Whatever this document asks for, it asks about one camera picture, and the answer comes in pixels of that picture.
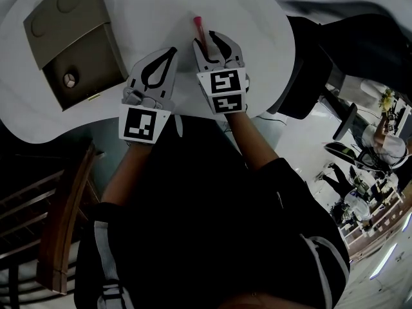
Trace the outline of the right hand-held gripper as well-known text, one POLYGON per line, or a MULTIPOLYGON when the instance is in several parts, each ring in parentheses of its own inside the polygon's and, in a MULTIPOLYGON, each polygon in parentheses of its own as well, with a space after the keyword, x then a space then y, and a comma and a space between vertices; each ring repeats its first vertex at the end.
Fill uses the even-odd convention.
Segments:
POLYGON ((209 35, 218 47, 225 64, 209 58, 203 44, 194 39, 192 47, 198 73, 196 77, 214 115, 245 112, 248 75, 242 62, 242 51, 237 43, 220 32, 210 30, 209 35))

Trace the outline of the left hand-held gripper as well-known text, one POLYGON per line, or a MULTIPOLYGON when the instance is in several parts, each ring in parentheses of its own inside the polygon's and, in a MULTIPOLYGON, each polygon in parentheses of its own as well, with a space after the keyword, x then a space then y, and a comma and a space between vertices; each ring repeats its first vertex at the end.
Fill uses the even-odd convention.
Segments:
POLYGON ((175 104, 172 100, 144 95, 137 89, 171 93, 178 66, 175 47, 150 53, 132 68, 120 104, 118 136, 126 142, 155 144, 175 104))

